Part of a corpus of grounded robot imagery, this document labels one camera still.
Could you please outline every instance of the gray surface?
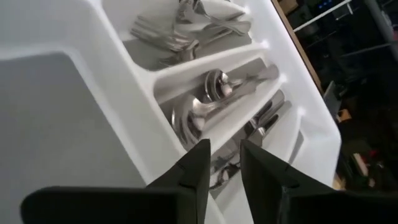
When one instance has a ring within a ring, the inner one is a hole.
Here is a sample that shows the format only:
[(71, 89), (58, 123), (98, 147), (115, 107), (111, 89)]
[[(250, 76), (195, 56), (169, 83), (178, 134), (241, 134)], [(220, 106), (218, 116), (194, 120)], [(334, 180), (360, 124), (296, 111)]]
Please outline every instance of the gray surface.
[(0, 62), (0, 223), (42, 187), (144, 186), (72, 61)]

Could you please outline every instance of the silverware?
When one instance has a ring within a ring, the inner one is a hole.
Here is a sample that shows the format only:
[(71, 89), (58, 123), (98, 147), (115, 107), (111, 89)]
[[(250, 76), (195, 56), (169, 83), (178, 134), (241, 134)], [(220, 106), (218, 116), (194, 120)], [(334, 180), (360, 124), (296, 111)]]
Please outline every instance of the silverware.
[[(267, 102), (267, 104), (261, 108), (261, 110), (254, 116), (246, 126), (254, 126), (253, 131), (247, 132), (243, 130), (247, 135), (246, 139), (249, 139), (258, 146), (262, 146), (262, 140), (275, 126), (278, 119), (280, 119), (287, 110), (291, 107), (291, 103), (285, 102), (284, 94), (279, 90), (272, 98)], [(262, 118), (260, 123), (257, 124), (256, 118)], [(233, 142), (234, 139), (239, 139), (238, 136), (233, 136), (230, 141)], [(215, 152), (215, 154), (221, 154), (222, 156), (217, 156), (215, 160), (211, 162), (211, 173), (210, 173), (210, 190), (216, 190), (224, 186), (228, 181), (240, 170), (239, 163), (239, 140), (234, 142), (235, 144), (227, 143)], [(228, 150), (229, 153), (222, 153), (220, 150)]]
[(197, 40), (193, 35), (164, 29), (142, 16), (137, 17), (130, 33), (156, 47), (175, 52), (182, 51), (190, 45), (197, 44)]
[(277, 78), (279, 69), (276, 65), (264, 67), (257, 75), (246, 75), (246, 78), (230, 79), (220, 69), (210, 70), (205, 79), (206, 96), (211, 101), (218, 101), (233, 92), (236, 87), (242, 85), (246, 80), (264, 81), (268, 78)]
[(172, 66), (180, 64), (182, 62), (189, 62), (191, 60), (194, 60), (197, 57), (196, 56), (197, 50), (200, 50), (202, 47), (209, 44), (210, 42), (218, 40), (226, 35), (229, 35), (230, 33), (232, 33), (231, 30), (222, 29), (221, 31), (217, 32), (217, 34), (215, 34), (213, 37), (207, 40), (203, 40), (201, 42), (197, 41), (189, 45), (185, 50), (179, 51), (171, 57), (159, 59), (159, 63), (166, 66)]
[(279, 107), (276, 106), (269, 113), (264, 114), (257, 125), (257, 129), (251, 133), (248, 138), (254, 144), (262, 147), (262, 142), (264, 138), (269, 134), (271, 129), (276, 125), (278, 120), (280, 120), (289, 109), (291, 109), (292, 103), (289, 101), (284, 101)]
[[(238, 17), (244, 15), (244, 12), (237, 12), (226, 18), (228, 21), (233, 21)], [(233, 31), (225, 27), (220, 27), (214, 24), (207, 25), (198, 35), (197, 42), (193, 42), (186, 49), (177, 52), (175, 55), (167, 58), (159, 59), (159, 63), (166, 66), (177, 65), (182, 62), (189, 62), (196, 59), (197, 50), (202, 49), (204, 46), (230, 35)]]
[(224, 99), (211, 103), (202, 103), (192, 95), (177, 100), (172, 111), (172, 127), (186, 150), (193, 147), (201, 138), (202, 131), (213, 126), (226, 107), (256, 91), (258, 81), (249, 80), (243, 83), (232, 94)]
[(180, 2), (180, 7), (177, 13), (177, 22), (192, 22), (196, 23), (197, 16), (210, 20), (211, 23), (233, 30), (238, 35), (247, 34), (251, 28), (249, 21), (227, 21), (215, 18), (206, 13), (205, 7), (200, 0), (187, 0)]

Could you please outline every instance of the fork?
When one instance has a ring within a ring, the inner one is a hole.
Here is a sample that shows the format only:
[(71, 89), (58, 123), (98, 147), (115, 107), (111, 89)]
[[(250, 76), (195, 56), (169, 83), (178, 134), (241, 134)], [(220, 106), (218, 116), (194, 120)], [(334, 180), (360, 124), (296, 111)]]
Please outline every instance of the fork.
[(228, 21), (225, 19), (218, 19), (207, 14), (203, 3), (200, 0), (184, 0), (180, 2), (180, 7), (177, 13), (177, 22), (192, 22), (195, 23), (196, 16), (201, 15), (210, 20), (211, 23), (235, 31), (238, 35), (247, 34), (251, 28), (249, 21)]
[(179, 52), (196, 42), (190, 34), (164, 29), (142, 16), (137, 17), (134, 25), (130, 31), (132, 35), (162, 49)]
[[(232, 21), (242, 16), (244, 12), (237, 12), (230, 15), (226, 20)], [(210, 24), (207, 25), (201, 34), (198, 35), (198, 42), (193, 42), (185, 50), (177, 52), (175, 55), (159, 59), (161, 65), (173, 66), (182, 62), (189, 62), (196, 58), (196, 51), (204, 47), (205, 45), (218, 40), (226, 35), (231, 34), (231, 29), (220, 27), (218, 25)]]

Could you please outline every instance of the cutlery tray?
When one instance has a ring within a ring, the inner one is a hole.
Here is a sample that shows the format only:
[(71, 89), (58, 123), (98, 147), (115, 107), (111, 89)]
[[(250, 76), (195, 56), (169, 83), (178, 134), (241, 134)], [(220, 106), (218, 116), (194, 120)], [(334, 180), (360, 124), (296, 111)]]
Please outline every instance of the cutlery tray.
[[(5, 0), (0, 3), (0, 63), (67, 55), (145, 183), (186, 153), (170, 126), (179, 96), (201, 95), (203, 74), (209, 70), (238, 77), (256, 74), (258, 62), (274, 63), (279, 76), (235, 102), (202, 138), (210, 138), (214, 154), (281, 90), (292, 107), (263, 148), (331, 186), (340, 134), (272, 2), (202, 1), (215, 16), (245, 11), (252, 18), (249, 34), (214, 42), (196, 60), (164, 68), (157, 59), (169, 53), (132, 38), (129, 29), (141, 13), (161, 18), (167, 26), (165, 18), (177, 0)], [(209, 194), (206, 222), (252, 223), (240, 173), (214, 198)]]

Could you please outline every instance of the cardboard box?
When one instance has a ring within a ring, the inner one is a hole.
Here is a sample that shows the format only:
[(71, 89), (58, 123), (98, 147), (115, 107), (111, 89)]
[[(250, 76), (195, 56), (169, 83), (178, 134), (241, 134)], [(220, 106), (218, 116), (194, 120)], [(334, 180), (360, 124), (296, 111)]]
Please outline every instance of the cardboard box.
[(279, 1), (279, 5), (282, 8), (285, 15), (287, 15), (288, 13), (290, 13), (299, 6), (296, 0), (281, 0)]

